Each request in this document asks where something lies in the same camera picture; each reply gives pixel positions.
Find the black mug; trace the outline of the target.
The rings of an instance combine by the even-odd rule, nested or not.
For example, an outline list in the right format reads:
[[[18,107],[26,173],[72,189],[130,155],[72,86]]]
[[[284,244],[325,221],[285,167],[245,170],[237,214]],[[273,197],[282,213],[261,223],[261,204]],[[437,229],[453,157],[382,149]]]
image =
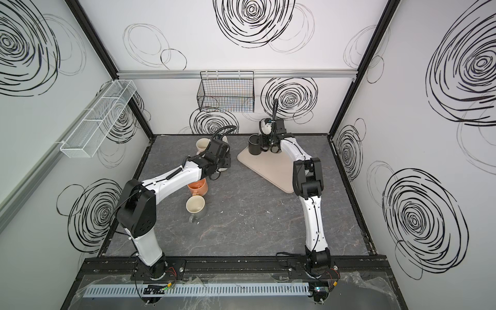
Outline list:
[[[258,156],[262,153],[262,137],[260,134],[252,134],[249,137],[248,151],[253,156]]]

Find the pink mug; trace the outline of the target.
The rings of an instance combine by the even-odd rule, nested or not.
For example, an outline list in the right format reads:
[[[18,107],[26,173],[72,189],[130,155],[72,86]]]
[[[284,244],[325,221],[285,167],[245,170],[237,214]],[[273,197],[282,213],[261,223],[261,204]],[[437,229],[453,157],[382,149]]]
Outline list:
[[[197,154],[200,154],[201,152],[204,152],[208,148],[210,142],[211,142],[211,140],[209,138],[201,138],[201,139],[199,139],[196,142]]]

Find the orange and cream mug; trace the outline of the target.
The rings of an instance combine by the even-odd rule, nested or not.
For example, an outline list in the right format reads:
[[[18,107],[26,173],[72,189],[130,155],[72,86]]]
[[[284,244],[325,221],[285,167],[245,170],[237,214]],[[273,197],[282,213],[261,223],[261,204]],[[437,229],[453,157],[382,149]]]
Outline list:
[[[205,178],[192,182],[187,185],[189,191],[193,196],[205,196],[209,190],[207,180]]]

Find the tall grey mug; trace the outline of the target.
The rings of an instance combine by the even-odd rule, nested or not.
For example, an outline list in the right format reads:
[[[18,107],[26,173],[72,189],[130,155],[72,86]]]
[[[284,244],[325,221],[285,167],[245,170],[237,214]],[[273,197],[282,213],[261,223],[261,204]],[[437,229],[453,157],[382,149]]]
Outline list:
[[[189,222],[195,223],[203,218],[207,212],[206,202],[203,196],[195,195],[186,202],[186,209],[189,213]]]

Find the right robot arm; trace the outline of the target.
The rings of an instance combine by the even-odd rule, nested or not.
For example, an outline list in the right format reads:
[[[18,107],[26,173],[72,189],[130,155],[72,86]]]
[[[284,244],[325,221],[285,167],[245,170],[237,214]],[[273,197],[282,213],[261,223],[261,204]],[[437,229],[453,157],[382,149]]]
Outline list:
[[[293,192],[302,204],[306,227],[305,270],[310,277],[318,278],[334,265],[322,221],[322,163],[318,157],[304,151],[295,136],[288,133],[284,120],[277,116],[278,108],[279,100],[275,99],[271,117],[259,122],[260,148],[263,152],[281,152],[293,162],[291,183]]]

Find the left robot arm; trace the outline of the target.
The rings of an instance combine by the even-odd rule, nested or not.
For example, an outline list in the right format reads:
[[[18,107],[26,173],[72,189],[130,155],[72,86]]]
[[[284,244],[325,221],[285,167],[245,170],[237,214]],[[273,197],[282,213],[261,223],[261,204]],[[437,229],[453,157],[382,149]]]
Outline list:
[[[230,167],[230,146],[223,137],[237,128],[227,125],[218,129],[205,151],[185,157],[177,168],[143,182],[133,178],[125,184],[115,210],[116,219],[133,241],[138,258],[152,280],[163,278],[167,269],[154,232],[157,205],[186,185],[219,176],[221,169]]]

